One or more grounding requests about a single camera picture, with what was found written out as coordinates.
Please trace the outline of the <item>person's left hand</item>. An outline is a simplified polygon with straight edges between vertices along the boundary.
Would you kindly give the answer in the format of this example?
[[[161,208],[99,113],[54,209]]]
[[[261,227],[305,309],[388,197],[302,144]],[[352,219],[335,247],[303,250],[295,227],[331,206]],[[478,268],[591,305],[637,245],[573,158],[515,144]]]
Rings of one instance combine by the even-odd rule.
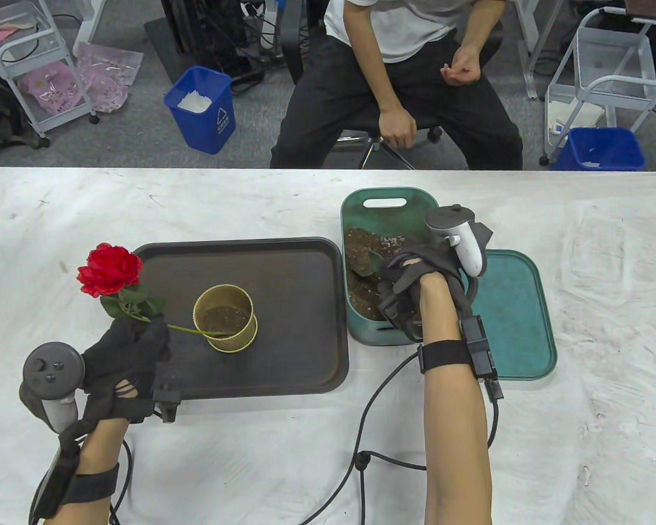
[[[153,415],[156,366],[170,358],[170,332],[163,316],[140,322],[113,320],[98,342],[81,355],[85,362],[83,420],[124,418],[141,423]]]

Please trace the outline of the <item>person's right hand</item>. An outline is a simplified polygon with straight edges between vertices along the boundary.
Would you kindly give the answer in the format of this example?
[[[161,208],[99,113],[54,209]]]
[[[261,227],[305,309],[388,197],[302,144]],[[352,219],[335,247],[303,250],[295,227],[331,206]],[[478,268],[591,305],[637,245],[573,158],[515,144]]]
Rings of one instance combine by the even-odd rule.
[[[460,260],[452,247],[441,243],[436,246],[418,244],[403,248],[392,258],[383,260],[379,267],[378,309],[411,342],[423,341],[419,309],[420,279],[429,273],[437,273],[445,278],[459,318],[465,318],[473,312],[461,277]]]

